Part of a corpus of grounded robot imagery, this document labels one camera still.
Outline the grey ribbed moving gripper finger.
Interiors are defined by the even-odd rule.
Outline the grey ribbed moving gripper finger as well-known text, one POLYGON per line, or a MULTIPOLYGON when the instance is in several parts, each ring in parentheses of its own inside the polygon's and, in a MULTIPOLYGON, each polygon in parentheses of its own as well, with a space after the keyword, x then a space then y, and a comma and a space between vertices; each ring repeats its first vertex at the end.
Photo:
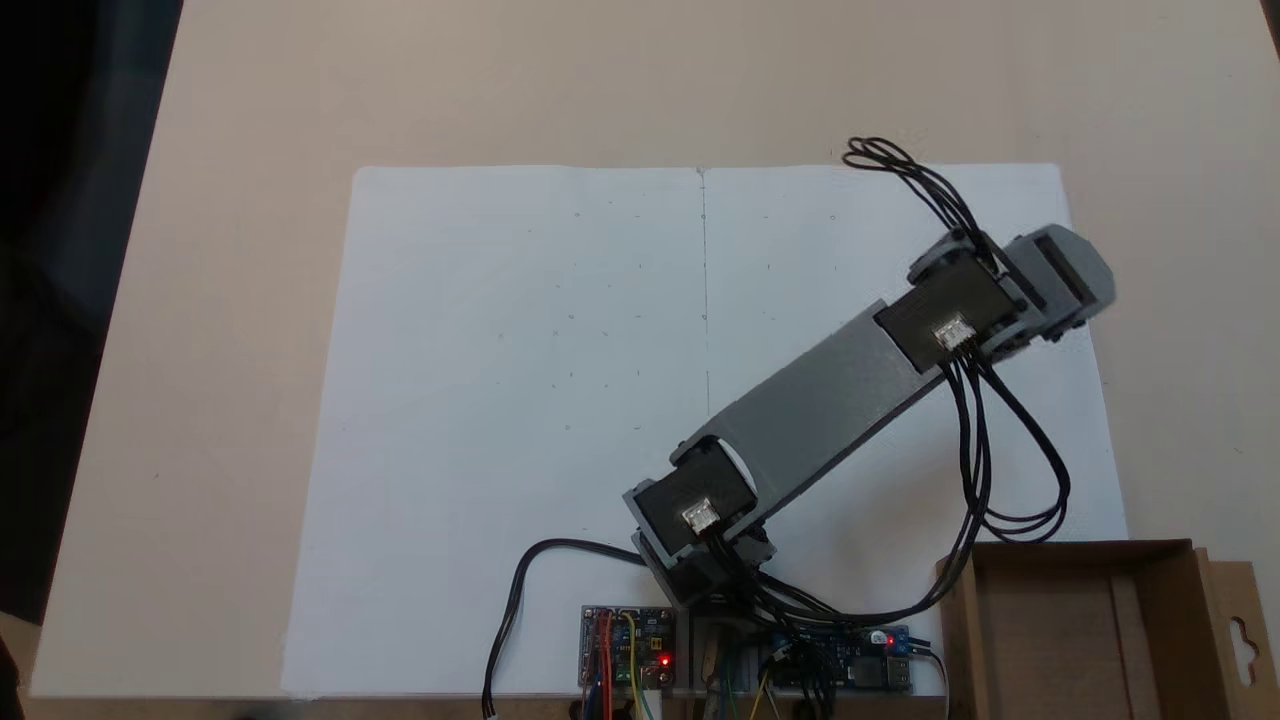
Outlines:
POLYGON ((1047 225, 1039 252, 1071 296, 1073 314, 1098 314, 1115 301, 1112 270, 1091 241, 1064 225, 1047 225))

